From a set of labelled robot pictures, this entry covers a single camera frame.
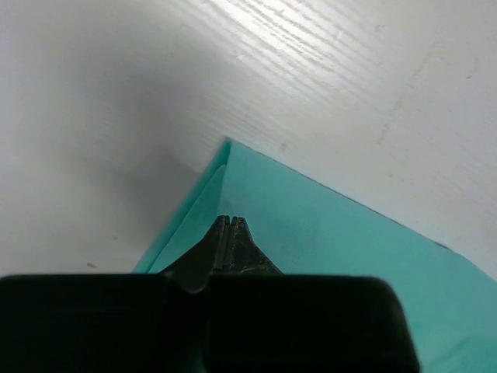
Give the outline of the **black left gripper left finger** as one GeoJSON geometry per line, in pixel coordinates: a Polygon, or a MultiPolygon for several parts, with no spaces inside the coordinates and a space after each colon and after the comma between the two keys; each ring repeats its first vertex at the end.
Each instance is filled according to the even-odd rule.
{"type": "Polygon", "coordinates": [[[187,293],[196,294],[202,291],[214,269],[218,248],[223,243],[229,227],[230,218],[227,215],[218,216],[204,237],[167,266],[162,275],[187,293]]]}

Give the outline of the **teal t-shirt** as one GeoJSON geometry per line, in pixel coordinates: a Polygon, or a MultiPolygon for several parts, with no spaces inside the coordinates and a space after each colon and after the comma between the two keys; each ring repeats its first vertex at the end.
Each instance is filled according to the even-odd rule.
{"type": "Polygon", "coordinates": [[[496,282],[454,251],[238,143],[225,142],[139,260],[156,273],[215,218],[244,218],[285,273],[373,275],[407,315],[424,372],[496,370],[496,282]]]}

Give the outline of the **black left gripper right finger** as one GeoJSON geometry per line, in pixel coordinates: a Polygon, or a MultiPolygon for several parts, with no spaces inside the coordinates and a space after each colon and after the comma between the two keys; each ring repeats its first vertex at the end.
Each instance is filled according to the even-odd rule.
{"type": "Polygon", "coordinates": [[[282,274],[255,244],[247,221],[233,217],[227,242],[227,272],[239,274],[282,274]]]}

